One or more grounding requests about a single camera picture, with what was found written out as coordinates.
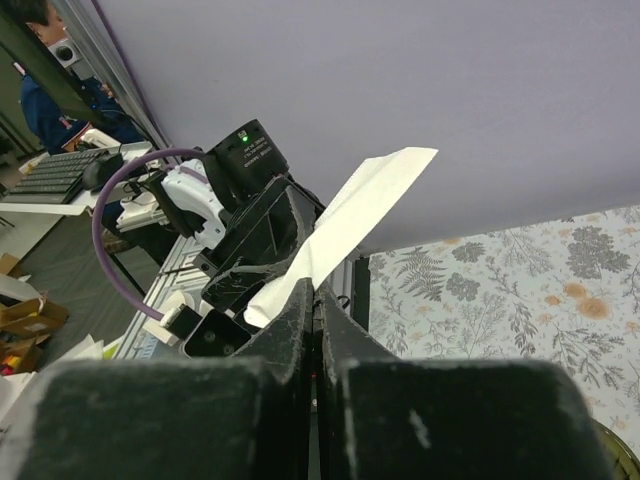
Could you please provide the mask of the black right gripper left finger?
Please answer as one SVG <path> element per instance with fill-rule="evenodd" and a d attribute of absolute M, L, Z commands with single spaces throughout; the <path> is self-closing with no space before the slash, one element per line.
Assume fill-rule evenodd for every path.
<path fill-rule="evenodd" d="M 45 369 L 1 441 L 5 479 L 303 479 L 313 288 L 226 358 Z"/>

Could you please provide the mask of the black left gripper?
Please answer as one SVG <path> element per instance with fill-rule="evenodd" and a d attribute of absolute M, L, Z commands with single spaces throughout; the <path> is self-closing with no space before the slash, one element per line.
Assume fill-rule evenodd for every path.
<path fill-rule="evenodd" d="M 202 247 L 194 265 L 210 278 L 230 269 L 205 285 L 201 299 L 219 313 L 242 310 L 267 282 L 286 272 L 285 264 L 274 263 L 299 248 L 324 210 L 310 191 L 277 177 L 240 209 L 230 227 L 206 221 L 194 236 Z"/>

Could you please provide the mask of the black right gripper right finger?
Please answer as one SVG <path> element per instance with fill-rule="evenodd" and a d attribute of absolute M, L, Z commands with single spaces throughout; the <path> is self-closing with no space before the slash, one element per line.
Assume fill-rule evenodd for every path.
<path fill-rule="evenodd" d="M 528 359 L 402 360 L 327 289 L 318 431 L 325 479 L 612 479 L 574 382 Z"/>

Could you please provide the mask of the white paper coffee filter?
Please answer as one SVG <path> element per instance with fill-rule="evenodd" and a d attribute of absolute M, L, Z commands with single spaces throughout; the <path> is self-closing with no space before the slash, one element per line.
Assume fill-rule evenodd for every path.
<path fill-rule="evenodd" d="M 287 271 L 249 301 L 244 320 L 255 327 L 267 326 L 281 313 L 301 279 L 309 279 L 318 289 L 404 196 L 437 153 L 433 148 L 406 147 L 364 160 L 316 221 Z"/>

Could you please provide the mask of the green glass coffee dripper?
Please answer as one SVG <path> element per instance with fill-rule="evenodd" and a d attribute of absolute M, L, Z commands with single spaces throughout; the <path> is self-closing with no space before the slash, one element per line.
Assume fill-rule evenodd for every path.
<path fill-rule="evenodd" d="M 612 462 L 617 480 L 640 480 L 639 459 L 612 430 L 593 420 L 603 448 Z"/>

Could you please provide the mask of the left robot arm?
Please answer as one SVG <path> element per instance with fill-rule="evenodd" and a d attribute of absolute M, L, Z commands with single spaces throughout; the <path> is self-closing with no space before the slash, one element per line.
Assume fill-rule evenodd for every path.
<path fill-rule="evenodd" d="M 194 265 L 209 278 L 201 297 L 223 314 L 241 312 L 286 272 L 325 210 L 258 120 L 145 186 L 169 224 L 199 246 Z"/>

